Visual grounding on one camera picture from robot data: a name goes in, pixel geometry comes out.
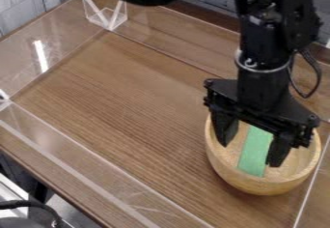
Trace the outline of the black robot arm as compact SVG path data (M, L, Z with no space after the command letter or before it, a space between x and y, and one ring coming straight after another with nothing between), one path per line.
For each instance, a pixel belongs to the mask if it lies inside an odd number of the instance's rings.
M134 5L164 6L176 0L125 0ZM309 47L317 40L321 19L313 0L236 0L240 46L238 77L204 82L212 124L220 144L228 146L238 134L238 123L275 135L267 164L280 167L295 148L309 147L319 116L295 99L309 98L293 79L295 58L303 55L323 77Z

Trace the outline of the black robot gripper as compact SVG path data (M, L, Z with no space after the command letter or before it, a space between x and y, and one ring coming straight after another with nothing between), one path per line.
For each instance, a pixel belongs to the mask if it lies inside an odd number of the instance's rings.
M238 71L238 79L209 78L204 104L210 111L220 144L228 147L246 122L275 136L267 163L280 167L293 148L309 147L319 116L289 91L292 69Z

